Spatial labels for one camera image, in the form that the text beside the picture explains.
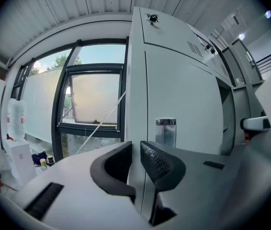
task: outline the sky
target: sky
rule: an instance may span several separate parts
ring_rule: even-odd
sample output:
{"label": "sky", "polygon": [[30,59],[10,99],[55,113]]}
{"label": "sky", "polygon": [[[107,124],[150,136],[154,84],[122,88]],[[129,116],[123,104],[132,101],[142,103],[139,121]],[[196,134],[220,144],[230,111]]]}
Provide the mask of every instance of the sky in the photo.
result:
{"label": "sky", "polygon": [[[125,45],[91,45],[84,46],[79,52],[79,59],[82,64],[89,63],[124,63]],[[55,58],[63,54],[68,54],[71,49],[64,50],[53,55],[47,56],[35,62],[34,68],[39,68],[39,73],[47,70],[55,63]]]}

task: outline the white bottle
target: white bottle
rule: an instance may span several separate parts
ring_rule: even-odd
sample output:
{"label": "white bottle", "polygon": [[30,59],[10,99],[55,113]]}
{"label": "white bottle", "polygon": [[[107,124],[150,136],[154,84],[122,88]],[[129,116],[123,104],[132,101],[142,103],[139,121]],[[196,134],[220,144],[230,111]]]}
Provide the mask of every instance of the white bottle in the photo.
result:
{"label": "white bottle", "polygon": [[22,140],[25,135],[25,102],[13,98],[9,100],[7,109],[7,132],[13,140]]}

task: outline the cabinet door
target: cabinet door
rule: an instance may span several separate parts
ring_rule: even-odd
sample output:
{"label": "cabinet door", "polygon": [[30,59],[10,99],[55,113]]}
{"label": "cabinet door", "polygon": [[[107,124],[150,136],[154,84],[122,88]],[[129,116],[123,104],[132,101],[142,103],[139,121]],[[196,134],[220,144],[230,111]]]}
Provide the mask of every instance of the cabinet door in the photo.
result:
{"label": "cabinet door", "polygon": [[[190,56],[202,62],[203,56],[200,44],[188,25],[168,14],[140,8],[144,42],[161,46]],[[159,15],[159,23],[151,25],[149,15]]]}
{"label": "cabinet door", "polygon": [[191,64],[185,55],[145,48],[148,140],[155,140],[155,119],[172,117],[177,119],[177,148],[220,154],[223,108],[215,76]]}

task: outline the railing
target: railing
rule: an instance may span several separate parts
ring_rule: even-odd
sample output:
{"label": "railing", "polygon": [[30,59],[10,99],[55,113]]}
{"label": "railing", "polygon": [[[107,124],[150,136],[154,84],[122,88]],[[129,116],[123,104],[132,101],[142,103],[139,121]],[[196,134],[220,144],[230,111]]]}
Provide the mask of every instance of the railing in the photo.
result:
{"label": "railing", "polygon": [[257,66],[261,74],[267,71],[270,71],[271,70],[271,54],[257,61]]}

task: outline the window frame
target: window frame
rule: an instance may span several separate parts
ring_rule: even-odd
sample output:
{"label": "window frame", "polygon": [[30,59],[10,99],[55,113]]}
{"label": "window frame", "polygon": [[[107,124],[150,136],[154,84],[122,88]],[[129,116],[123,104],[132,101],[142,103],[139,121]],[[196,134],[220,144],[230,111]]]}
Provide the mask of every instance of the window frame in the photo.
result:
{"label": "window frame", "polygon": [[[99,44],[123,44],[126,45],[125,49],[125,57],[124,63],[96,63],[96,64],[82,64],[82,65],[74,65],[74,62],[84,46],[90,45],[99,45]],[[96,127],[88,127],[82,124],[69,124],[69,123],[59,123],[60,118],[62,117],[63,113],[63,106],[64,106],[64,98],[66,94],[67,88],[67,76],[69,72],[73,71],[77,68],[77,71],[85,69],[87,71],[88,67],[94,67],[94,70],[105,70],[111,71],[111,69],[116,69],[114,65],[121,66],[120,69],[120,78],[119,78],[119,91],[118,94],[124,93],[126,90],[126,78],[127,78],[127,58],[128,58],[128,46],[129,46],[129,37],[127,38],[102,38],[102,39],[93,39],[93,40],[86,40],[82,41],[81,39],[77,40],[75,43],[67,44],[64,46],[57,47],[50,51],[47,51],[35,58],[32,58],[29,62],[22,65],[19,69],[17,77],[15,79],[15,84],[13,87],[13,92],[16,88],[19,88],[17,100],[21,100],[22,91],[25,85],[26,78],[29,76],[34,63],[37,60],[45,58],[49,55],[55,54],[60,51],[64,51],[67,49],[71,49],[66,62],[64,63],[62,72],[59,77],[59,81],[56,87],[54,100],[53,100],[53,107],[52,107],[52,117],[51,117],[51,140],[52,140],[52,148],[55,161],[58,162],[64,158],[63,156],[63,147],[62,147],[62,140],[61,134],[72,134],[72,135],[79,135],[79,136],[89,136],[95,130]],[[123,98],[118,105],[118,123],[117,129],[114,127],[100,127],[93,135],[93,137],[100,137],[100,138],[120,138],[120,141],[124,141],[125,136],[125,107],[126,101]]]}

